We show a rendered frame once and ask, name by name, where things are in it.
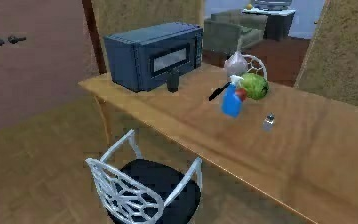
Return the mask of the dark blue microwave oven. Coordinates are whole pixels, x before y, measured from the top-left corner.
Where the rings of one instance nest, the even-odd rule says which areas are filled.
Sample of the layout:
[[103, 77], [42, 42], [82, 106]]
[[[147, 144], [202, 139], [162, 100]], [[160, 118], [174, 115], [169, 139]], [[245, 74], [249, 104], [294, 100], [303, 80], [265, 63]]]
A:
[[112, 81], [151, 91], [202, 63], [203, 28], [171, 22], [103, 37]]

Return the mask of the green lettuce head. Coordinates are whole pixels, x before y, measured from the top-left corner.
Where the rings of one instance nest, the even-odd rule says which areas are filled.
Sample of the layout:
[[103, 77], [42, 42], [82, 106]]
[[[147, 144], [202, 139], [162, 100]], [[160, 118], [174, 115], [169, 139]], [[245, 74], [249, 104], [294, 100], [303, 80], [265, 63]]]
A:
[[263, 76], [255, 73], [245, 73], [242, 78], [240, 85], [246, 90], [248, 98], [260, 100], [267, 95], [269, 84]]

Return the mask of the dark cabinet with white top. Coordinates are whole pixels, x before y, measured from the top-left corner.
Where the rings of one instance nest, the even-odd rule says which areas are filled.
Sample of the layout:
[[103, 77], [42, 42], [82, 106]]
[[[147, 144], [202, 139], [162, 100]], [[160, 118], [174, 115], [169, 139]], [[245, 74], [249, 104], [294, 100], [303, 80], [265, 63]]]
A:
[[266, 15], [267, 23], [264, 38], [276, 41], [281, 41], [288, 37], [295, 15], [295, 10], [293, 9], [269, 11], [252, 8], [250, 10], [243, 9], [242, 12], [246, 14]]

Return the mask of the wooden table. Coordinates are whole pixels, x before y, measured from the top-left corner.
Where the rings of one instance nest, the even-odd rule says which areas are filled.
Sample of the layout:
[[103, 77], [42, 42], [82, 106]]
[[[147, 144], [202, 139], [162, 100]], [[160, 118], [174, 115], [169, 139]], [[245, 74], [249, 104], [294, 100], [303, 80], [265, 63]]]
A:
[[107, 74], [80, 85], [319, 224], [358, 224], [358, 107], [273, 83], [231, 118], [208, 100], [226, 80], [204, 64], [182, 76], [176, 93], [134, 93]]

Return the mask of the black knife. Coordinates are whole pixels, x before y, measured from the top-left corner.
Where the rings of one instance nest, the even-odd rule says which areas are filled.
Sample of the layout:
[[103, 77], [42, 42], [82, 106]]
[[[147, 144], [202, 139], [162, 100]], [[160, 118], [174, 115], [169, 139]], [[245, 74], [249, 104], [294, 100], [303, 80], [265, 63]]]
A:
[[223, 87], [216, 88], [213, 93], [208, 97], [209, 101], [212, 101], [215, 99], [218, 95], [220, 95], [228, 86], [230, 85], [230, 82], [227, 82]]

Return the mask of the blue spray bottle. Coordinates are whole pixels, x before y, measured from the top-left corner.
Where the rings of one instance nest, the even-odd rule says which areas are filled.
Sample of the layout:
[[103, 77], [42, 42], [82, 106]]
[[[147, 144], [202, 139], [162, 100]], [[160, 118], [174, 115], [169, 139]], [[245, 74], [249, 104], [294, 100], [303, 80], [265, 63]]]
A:
[[231, 75], [230, 82], [223, 96], [222, 112], [234, 118], [239, 115], [243, 101], [247, 97], [246, 89], [239, 87], [242, 80], [243, 78], [241, 76]]

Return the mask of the brown room door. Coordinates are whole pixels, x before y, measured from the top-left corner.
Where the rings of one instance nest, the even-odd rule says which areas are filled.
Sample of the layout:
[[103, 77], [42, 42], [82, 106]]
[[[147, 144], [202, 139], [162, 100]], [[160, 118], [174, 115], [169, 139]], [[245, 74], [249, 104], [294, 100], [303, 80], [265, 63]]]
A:
[[82, 95], [98, 72], [82, 0], [0, 0], [0, 129]]

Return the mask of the small glass salt shaker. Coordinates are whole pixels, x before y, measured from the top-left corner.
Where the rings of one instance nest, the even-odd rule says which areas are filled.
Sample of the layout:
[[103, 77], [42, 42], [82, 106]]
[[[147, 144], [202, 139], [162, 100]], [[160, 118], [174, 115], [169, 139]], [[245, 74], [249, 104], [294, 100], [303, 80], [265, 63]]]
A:
[[266, 116], [266, 118], [263, 121], [263, 129], [266, 131], [269, 131], [272, 129], [275, 121], [275, 116], [270, 113]]

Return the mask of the white chair with black seat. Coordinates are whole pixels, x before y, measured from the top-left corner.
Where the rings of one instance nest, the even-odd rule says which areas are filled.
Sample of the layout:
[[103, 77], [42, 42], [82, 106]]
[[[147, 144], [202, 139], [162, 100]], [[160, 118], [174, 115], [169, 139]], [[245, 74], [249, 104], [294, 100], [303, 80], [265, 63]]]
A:
[[257, 75], [262, 74], [265, 80], [268, 79], [267, 68], [258, 57], [254, 55], [245, 54], [244, 59], [247, 61], [248, 73], [255, 73]]
[[[118, 169], [108, 159], [125, 142], [135, 159]], [[99, 199], [113, 224], [189, 224], [202, 196], [202, 159], [185, 173], [142, 156], [129, 130], [99, 159], [88, 158]]]

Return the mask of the pale pink glass vase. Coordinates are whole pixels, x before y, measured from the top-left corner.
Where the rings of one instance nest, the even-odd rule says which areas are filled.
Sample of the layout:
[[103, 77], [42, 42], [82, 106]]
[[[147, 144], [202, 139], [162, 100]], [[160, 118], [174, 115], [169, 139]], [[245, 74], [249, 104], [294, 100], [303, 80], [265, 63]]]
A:
[[224, 69], [228, 77], [240, 75], [248, 70], [248, 63], [240, 51], [236, 51], [224, 63]]

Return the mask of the olive green sofa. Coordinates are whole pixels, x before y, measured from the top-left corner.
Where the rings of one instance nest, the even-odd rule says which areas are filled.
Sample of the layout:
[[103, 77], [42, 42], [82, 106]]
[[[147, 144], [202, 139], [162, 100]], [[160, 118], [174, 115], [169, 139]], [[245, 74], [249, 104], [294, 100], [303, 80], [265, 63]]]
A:
[[203, 49], [231, 55], [251, 48], [263, 40], [267, 19], [239, 9], [214, 13], [204, 20]]

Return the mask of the small black cup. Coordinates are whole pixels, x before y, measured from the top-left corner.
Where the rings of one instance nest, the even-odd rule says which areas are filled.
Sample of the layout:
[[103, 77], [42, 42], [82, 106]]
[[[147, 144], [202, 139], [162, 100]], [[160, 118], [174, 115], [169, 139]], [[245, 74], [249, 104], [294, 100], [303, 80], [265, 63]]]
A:
[[172, 71], [170, 76], [167, 78], [167, 90], [169, 92], [176, 92], [179, 88], [179, 72], [178, 71]]

